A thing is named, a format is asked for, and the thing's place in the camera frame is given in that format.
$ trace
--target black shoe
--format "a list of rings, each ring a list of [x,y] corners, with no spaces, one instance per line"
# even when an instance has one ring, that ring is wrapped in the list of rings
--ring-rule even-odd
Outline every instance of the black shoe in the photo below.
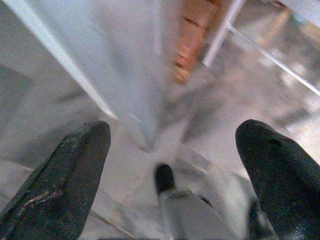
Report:
[[[174,189],[176,187],[174,174],[172,172],[171,167],[167,164],[161,164],[155,168],[154,181],[156,194],[158,196],[162,192]]]

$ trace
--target concrete floor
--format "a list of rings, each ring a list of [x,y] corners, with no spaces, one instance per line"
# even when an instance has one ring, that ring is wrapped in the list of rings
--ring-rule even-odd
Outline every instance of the concrete floor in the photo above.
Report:
[[[157,147],[145,152],[97,108],[3,3],[0,11],[1,20],[7,19],[1,31],[10,33],[0,35],[1,209],[64,135],[96,119],[110,124],[112,142],[82,240],[164,239],[153,182],[160,162],[172,166],[179,188],[209,199],[244,239],[255,194],[236,149],[235,131],[247,119],[264,121],[293,138],[320,163],[319,98],[232,34],[210,68],[198,64],[187,85],[170,83]],[[254,39],[263,38],[280,12],[247,1],[237,27]],[[266,48],[320,86],[319,50],[300,27],[291,17]]]

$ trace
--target person's foot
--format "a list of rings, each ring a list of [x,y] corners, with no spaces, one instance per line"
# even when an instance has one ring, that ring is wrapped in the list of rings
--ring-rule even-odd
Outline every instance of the person's foot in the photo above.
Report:
[[[176,187],[174,174],[171,167],[167,164],[160,164],[155,168],[154,181],[156,194],[158,196],[162,192],[174,189]]]

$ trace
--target metal bar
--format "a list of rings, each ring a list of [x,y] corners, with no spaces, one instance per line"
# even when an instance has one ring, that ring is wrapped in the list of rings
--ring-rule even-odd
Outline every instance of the metal bar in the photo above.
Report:
[[[315,86],[313,86],[312,84],[310,84],[309,82],[307,82],[303,77],[301,77],[298,73],[296,73],[295,71],[293,71],[292,69],[290,69],[286,64],[284,64],[283,62],[281,62],[280,60],[278,60],[275,56],[273,56],[271,53],[267,52],[266,50],[264,50],[259,44],[257,44],[254,40],[252,40],[250,37],[248,37],[247,35],[244,35],[243,33],[241,33],[239,30],[237,30],[234,26],[232,26],[231,24],[229,24],[227,26],[227,28],[233,32],[236,36],[240,37],[241,39],[243,39],[244,41],[246,41],[248,44],[250,44],[252,47],[254,47],[255,49],[257,49],[261,54],[263,54],[265,57],[267,57],[268,59],[270,59],[272,62],[274,62],[277,66],[279,66],[280,68],[282,68],[284,71],[286,71],[288,74],[290,74],[291,76],[293,76],[295,79],[297,79],[300,83],[302,83],[303,85],[305,85],[308,89],[310,89],[312,92],[314,92],[315,94],[317,94],[318,96],[320,96],[320,90],[317,89]]]
[[[214,36],[211,47],[209,48],[207,54],[205,55],[205,57],[202,61],[202,63],[206,67],[211,66],[215,56],[217,55],[222,43],[225,40],[226,35],[228,33],[228,26],[234,22],[239,10],[241,9],[241,7],[245,1],[246,0],[234,0],[232,2],[231,6],[229,7],[229,10],[226,13],[225,18],[223,19],[216,35]]]

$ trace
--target dark shoe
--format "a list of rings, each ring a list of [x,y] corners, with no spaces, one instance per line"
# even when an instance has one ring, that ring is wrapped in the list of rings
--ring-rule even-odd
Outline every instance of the dark shoe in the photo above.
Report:
[[[161,164],[155,168],[154,181],[156,194],[158,196],[162,192],[174,189],[176,187],[174,174],[172,172],[171,167],[167,164]]]

